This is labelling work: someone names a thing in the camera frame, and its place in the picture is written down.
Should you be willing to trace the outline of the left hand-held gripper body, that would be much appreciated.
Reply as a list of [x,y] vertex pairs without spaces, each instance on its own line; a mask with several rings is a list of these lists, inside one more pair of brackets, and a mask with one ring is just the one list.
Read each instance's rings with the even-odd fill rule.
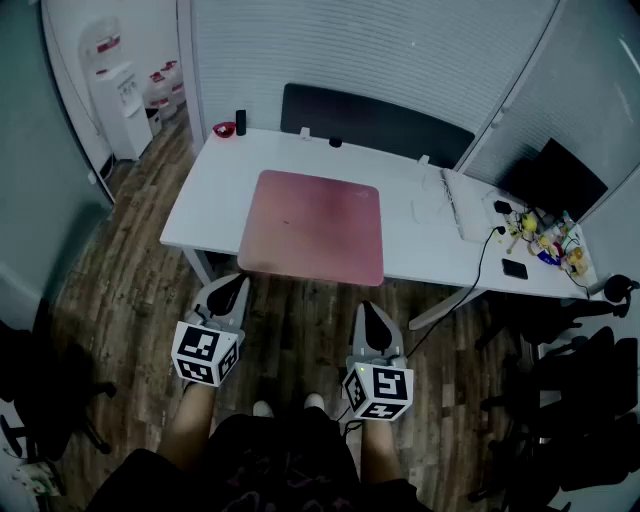
[[176,326],[172,360],[180,378],[207,386],[220,386],[240,357],[245,338],[242,320],[233,315],[210,316],[198,304]]

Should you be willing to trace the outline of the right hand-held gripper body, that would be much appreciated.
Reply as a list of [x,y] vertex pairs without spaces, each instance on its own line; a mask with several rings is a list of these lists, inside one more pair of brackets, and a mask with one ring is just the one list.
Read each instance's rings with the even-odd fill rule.
[[346,369],[343,397],[355,419],[396,420],[413,404],[414,372],[402,349],[354,349]]

